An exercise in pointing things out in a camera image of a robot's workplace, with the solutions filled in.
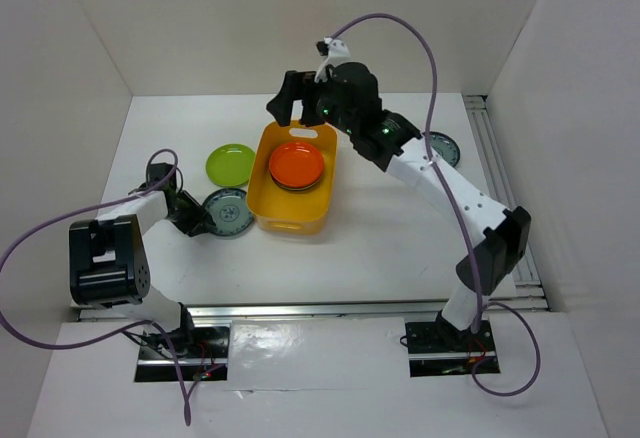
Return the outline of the orange plate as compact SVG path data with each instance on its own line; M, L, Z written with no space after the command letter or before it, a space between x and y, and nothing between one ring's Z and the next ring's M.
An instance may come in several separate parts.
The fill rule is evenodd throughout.
M324 159L310 143L287 142L271 153L268 169L282 181L315 180L324 172Z
M308 185L313 184L313 183L318 183L319 184L321 182L321 180L322 180L322 176L321 175L319 175L315 180L302 180L300 182L282 181L277 176L275 176L273 174L271 174L270 177L271 177L271 179L272 179L272 181L274 183L275 182L279 182L279 183L282 183L282 184L284 184L286 186L289 186L289 187L304 187L304 186L308 186Z

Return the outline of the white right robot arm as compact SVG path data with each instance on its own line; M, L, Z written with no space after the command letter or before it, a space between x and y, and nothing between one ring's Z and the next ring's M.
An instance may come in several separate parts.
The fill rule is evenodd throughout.
M459 226L467 254L455 268L459 283L436 317L436 337L444 348L460 349L479 329L489 298L524 256L530 214L484 194L438 155L415 125L385 109L377 78L362 63L331 67L325 80L311 71L286 72L266 109L284 127L296 102L302 105L303 126L329 124L345 133L362 158Z

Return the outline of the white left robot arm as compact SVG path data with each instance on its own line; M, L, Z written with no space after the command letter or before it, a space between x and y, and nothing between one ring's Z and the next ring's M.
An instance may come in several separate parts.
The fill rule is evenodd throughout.
M160 325L162 335L151 328L146 343L184 357L197 345L193 319L184 304L152 286L143 236L164 220L187 237L212 232L216 224L210 212L178 186L175 173L168 163L148 165L138 190L141 198L70 226L69 287L79 305L114 308L133 320Z

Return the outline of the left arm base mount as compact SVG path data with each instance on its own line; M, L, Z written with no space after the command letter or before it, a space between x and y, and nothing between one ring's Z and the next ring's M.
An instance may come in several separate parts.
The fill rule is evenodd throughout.
M229 324L197 326L190 323L186 334L182 334L181 330L169 334L182 379L187 384L227 380L230 333ZM173 355L158 331L126 331L124 336L138 347L135 382L178 381Z

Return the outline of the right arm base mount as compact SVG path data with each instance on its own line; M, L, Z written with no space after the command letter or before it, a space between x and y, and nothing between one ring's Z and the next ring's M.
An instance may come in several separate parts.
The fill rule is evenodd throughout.
M483 320L476 335L461 342L446 344L436 331L435 322L407 322L399 343L407 349L412 378L470 375L478 365L478 374L499 374L500 365L488 320Z

